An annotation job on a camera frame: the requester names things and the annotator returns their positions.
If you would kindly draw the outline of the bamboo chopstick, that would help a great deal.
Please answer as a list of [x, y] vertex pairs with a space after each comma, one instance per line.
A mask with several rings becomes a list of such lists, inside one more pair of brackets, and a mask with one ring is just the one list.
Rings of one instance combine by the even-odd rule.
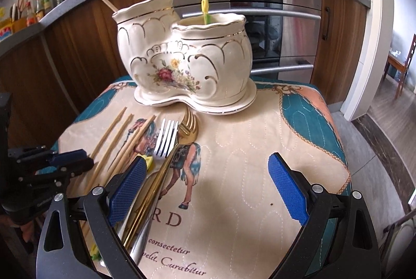
[[124, 121], [124, 123], [121, 126], [121, 128], [119, 129], [119, 131], [116, 133], [115, 138], [113, 139], [113, 141], [111, 142], [111, 144], [107, 148], [106, 152], [104, 153], [104, 156], [99, 161], [98, 165], [95, 167], [94, 173], [92, 174], [92, 177], [91, 177], [91, 179], [89, 179], [89, 182], [86, 186], [87, 191], [91, 190], [92, 186], [95, 184], [95, 181], [97, 180], [97, 177], [101, 173], [102, 169], [106, 166], [112, 151], [114, 150], [116, 145], [118, 145], [119, 140], [121, 139], [122, 135], [124, 134], [124, 131], [126, 130], [127, 126], [129, 125], [129, 123], [132, 120], [133, 120], [133, 114], [130, 114], [126, 118], [126, 120]]
[[107, 7], [109, 7], [114, 13], [118, 12], [119, 9], [109, 0], [101, 0]]
[[102, 179], [102, 185], [107, 185], [110, 177], [122, 171], [128, 161], [131, 159], [131, 154], [134, 152], [134, 147], [144, 135], [150, 124], [155, 120], [156, 116], [152, 115], [148, 118], [140, 128], [137, 128], [133, 133], [131, 139], [121, 149], [120, 154], [114, 160], [114, 163], [110, 166]]
[[99, 150], [101, 150], [102, 146], [104, 145], [105, 141], [107, 140], [107, 138], [109, 137], [110, 133], [113, 131], [113, 129], [115, 128], [116, 124], [119, 123], [119, 121], [121, 121], [123, 115], [126, 112], [127, 107], [124, 107], [120, 113], [116, 116], [116, 118], [114, 118], [114, 120], [112, 121], [112, 123], [109, 125], [109, 127], [106, 129], [106, 131], [104, 132], [104, 134], [102, 135], [102, 137], [99, 139], [99, 142], [97, 143], [97, 145], [95, 146], [94, 150], [92, 150], [92, 153], [89, 154], [89, 157], [92, 158], [93, 160], [96, 158], [96, 156], [99, 153]]

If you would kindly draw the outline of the silver fork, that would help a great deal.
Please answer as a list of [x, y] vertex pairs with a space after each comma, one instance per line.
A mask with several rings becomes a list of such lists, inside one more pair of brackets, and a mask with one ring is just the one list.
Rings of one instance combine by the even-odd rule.
[[168, 171], [166, 160], [169, 159], [171, 151], [175, 146], [177, 131], [177, 121], [167, 119], [162, 121], [153, 149], [155, 162], [161, 162], [161, 164], [159, 166], [156, 165], [146, 178], [148, 185], [145, 185], [141, 192], [141, 203], [133, 214], [134, 219], [132, 220], [131, 229], [128, 231], [124, 241], [125, 248], [130, 252], [130, 256], [136, 264], [140, 263], [145, 250], [145, 243], [150, 232], [150, 221]]

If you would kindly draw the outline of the gold fork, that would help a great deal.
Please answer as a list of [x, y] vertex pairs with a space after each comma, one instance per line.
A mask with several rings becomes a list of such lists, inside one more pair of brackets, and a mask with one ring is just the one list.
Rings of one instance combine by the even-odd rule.
[[123, 240], [123, 246], [129, 249], [133, 245], [135, 235], [140, 234], [139, 230], [145, 227], [147, 221], [151, 219], [156, 203], [166, 179], [166, 175], [170, 168], [171, 162], [177, 151], [187, 145], [194, 143], [198, 134], [197, 117], [192, 113], [189, 107], [185, 108], [185, 114], [180, 123], [174, 122], [168, 127], [168, 131], [164, 131], [162, 138], [166, 138], [168, 143], [168, 154], [163, 153], [164, 159], [160, 169], [158, 170], [152, 184], [145, 194], [143, 201], [138, 207], [138, 212], [134, 215], [134, 220], [126, 237]]

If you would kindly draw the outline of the yellow plastic tulip utensil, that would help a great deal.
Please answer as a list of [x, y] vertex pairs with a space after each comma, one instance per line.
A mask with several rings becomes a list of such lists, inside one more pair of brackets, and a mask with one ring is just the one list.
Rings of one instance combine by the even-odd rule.
[[202, 16], [204, 20], [204, 25], [208, 25], [211, 23], [210, 15], [209, 15], [209, 0], [201, 0], [201, 10]]

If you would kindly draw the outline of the quilted printed table mat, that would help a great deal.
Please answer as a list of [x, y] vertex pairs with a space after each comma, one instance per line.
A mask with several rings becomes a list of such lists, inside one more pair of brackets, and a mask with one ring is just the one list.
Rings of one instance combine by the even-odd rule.
[[148, 278], [268, 278], [297, 235], [268, 172], [274, 152], [310, 183], [347, 195], [350, 172], [324, 98], [310, 84], [257, 78], [256, 100], [200, 114], [157, 203], [140, 262]]

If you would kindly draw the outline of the wooden cabinet door left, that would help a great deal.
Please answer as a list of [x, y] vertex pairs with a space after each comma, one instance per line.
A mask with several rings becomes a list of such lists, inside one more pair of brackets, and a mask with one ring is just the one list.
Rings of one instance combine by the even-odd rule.
[[87, 0], [44, 31], [51, 58], [79, 112], [111, 82], [128, 74], [119, 55], [112, 14], [101, 0]]

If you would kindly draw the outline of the wooden cabinet door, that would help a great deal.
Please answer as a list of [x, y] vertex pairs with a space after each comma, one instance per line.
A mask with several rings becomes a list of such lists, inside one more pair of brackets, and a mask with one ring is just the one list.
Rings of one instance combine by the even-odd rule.
[[311, 83], [327, 104], [346, 100], [365, 36], [367, 7], [357, 0], [322, 0]]
[[51, 58], [79, 112], [111, 82], [128, 74], [119, 55], [112, 14], [101, 0], [87, 0], [44, 31]]

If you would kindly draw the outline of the red-label sauce bottle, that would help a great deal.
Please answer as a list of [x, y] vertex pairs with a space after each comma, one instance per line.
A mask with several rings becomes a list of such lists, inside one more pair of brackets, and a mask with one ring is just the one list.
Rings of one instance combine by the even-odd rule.
[[36, 0], [35, 14], [38, 22], [44, 17], [45, 10], [42, 0]]

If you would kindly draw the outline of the wooden dining chair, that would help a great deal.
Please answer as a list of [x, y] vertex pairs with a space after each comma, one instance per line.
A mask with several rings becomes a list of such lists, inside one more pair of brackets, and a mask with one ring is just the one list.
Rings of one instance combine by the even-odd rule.
[[409, 53], [407, 54], [407, 57], [405, 58], [405, 61], [400, 61], [397, 56], [395, 56], [392, 52], [388, 54], [388, 58], [386, 61], [386, 65], [384, 67], [382, 80], [386, 78], [386, 75], [388, 74], [388, 69], [390, 67], [393, 67], [396, 69], [397, 72], [400, 73], [400, 78], [398, 80], [398, 86], [395, 91], [395, 97], [394, 99], [398, 99], [398, 97], [403, 92], [403, 87], [405, 85], [405, 79], [407, 78], [408, 70], [410, 68], [410, 64], [412, 62], [412, 58], [415, 54], [415, 41], [416, 41], [416, 35], [412, 38], [412, 43], [410, 46]]

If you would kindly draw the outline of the cream ceramic utensil holder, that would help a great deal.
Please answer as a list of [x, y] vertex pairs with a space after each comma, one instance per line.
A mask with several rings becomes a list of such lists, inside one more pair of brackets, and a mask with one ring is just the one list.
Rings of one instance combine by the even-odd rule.
[[173, 0], [144, 0], [112, 15], [121, 61], [137, 87], [135, 100], [227, 115], [257, 97], [250, 77], [252, 47], [244, 15], [181, 18]]

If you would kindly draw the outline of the wooden cabinet door right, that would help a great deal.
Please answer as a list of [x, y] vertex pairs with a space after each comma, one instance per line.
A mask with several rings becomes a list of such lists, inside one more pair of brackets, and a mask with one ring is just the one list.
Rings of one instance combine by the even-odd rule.
[[367, 7], [357, 0], [322, 0], [311, 83], [327, 104], [346, 100], [365, 36]]

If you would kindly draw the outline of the stainless steel oven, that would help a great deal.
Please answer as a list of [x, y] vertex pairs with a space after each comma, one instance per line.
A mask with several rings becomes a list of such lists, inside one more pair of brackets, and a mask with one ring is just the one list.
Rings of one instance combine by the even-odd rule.
[[[182, 17], [201, 14], [201, 0], [174, 0]], [[322, 0], [209, 0], [209, 12], [246, 18], [252, 75], [309, 83], [315, 65]]]

